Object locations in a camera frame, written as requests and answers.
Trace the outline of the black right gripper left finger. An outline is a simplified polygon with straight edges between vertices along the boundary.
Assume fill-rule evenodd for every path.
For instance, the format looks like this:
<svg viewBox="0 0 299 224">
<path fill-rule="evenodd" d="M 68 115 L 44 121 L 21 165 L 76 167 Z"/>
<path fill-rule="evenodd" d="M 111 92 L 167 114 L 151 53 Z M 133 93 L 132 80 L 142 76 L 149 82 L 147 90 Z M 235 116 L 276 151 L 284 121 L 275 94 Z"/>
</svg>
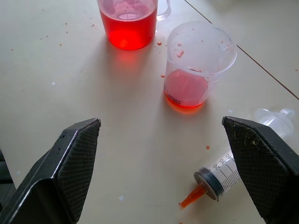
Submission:
<svg viewBox="0 0 299 224">
<path fill-rule="evenodd" d="M 91 183 L 99 118 L 64 129 L 0 213 L 2 224 L 76 224 Z"/>
</svg>

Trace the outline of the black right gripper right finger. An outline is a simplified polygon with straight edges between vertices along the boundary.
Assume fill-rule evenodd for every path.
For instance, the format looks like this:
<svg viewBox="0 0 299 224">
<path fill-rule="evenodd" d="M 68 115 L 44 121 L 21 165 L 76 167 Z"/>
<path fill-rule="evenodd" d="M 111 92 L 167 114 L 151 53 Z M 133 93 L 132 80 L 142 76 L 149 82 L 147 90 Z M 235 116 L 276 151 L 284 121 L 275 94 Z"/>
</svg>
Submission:
<svg viewBox="0 0 299 224">
<path fill-rule="evenodd" d="M 224 116 L 237 170 L 267 224 L 299 222 L 299 156 L 270 127 Z"/>
</svg>

